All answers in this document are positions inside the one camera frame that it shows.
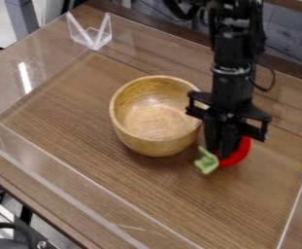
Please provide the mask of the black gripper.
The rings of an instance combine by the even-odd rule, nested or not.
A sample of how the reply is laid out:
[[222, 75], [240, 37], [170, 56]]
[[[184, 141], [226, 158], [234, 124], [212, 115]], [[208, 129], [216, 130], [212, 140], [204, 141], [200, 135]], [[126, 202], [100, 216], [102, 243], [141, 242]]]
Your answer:
[[212, 102], [209, 92], [192, 90], [186, 96], [185, 114], [204, 122], [206, 149], [212, 153], [220, 150], [221, 160], [230, 157], [243, 136], [266, 140], [273, 118], [250, 101], [226, 110]]

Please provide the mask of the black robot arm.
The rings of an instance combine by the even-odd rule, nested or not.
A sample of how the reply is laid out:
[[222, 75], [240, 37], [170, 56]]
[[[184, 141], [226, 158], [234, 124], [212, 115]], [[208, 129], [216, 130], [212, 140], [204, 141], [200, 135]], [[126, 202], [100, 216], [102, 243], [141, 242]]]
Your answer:
[[208, 16], [212, 43], [212, 90], [190, 91], [185, 112], [204, 123], [206, 149], [218, 159], [232, 157], [250, 137], [263, 141], [270, 114], [255, 107], [253, 93], [265, 90], [255, 83], [258, 56], [265, 51], [262, 0], [192, 0], [184, 10], [178, 0], [164, 0], [173, 15], [190, 20]]

